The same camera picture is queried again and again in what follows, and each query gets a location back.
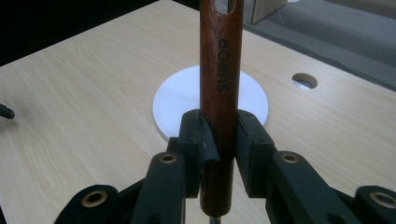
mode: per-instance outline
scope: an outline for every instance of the brown wooden handle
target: brown wooden handle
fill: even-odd
[[[201,207],[210,217],[231,208],[243,5],[243,0],[229,2],[229,13],[223,15],[214,0],[201,1],[200,111],[220,156],[220,162],[204,167]]]

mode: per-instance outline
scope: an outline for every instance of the floor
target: floor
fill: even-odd
[[[176,1],[199,8],[197,1]],[[396,91],[394,6],[351,7],[330,0],[294,0],[252,24],[252,2],[245,0],[245,30]],[[227,0],[217,3],[225,10]]]

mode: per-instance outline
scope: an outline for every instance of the white circular plate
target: white circular plate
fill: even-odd
[[[154,96],[152,111],[157,127],[166,141],[178,137],[184,113],[199,109],[199,65],[183,69],[161,85]],[[268,115],[268,100],[260,84],[240,73],[238,108],[254,114],[263,125]]]

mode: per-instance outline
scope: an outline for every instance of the black clamp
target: black clamp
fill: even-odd
[[[236,161],[247,196],[266,199],[271,223],[396,223],[395,192],[367,186],[347,196],[304,157],[277,151],[254,115],[239,111],[238,119]],[[186,113],[179,137],[153,157],[145,179],[121,192],[84,189],[55,223],[184,223],[185,199],[198,195],[203,162],[219,159],[210,135],[198,110]]]

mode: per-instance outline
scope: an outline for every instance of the wooden table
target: wooden table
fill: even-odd
[[[396,92],[243,34],[241,69],[269,100],[265,129],[278,149],[305,156],[349,195],[362,185],[396,190]],[[8,223],[51,223],[80,190],[122,190],[143,178],[167,143],[151,104],[175,72],[199,63],[199,13],[169,0],[143,7],[0,68],[0,204]],[[291,81],[307,73],[313,90]],[[267,223],[235,169],[224,223]],[[207,223],[199,200],[187,223]]]

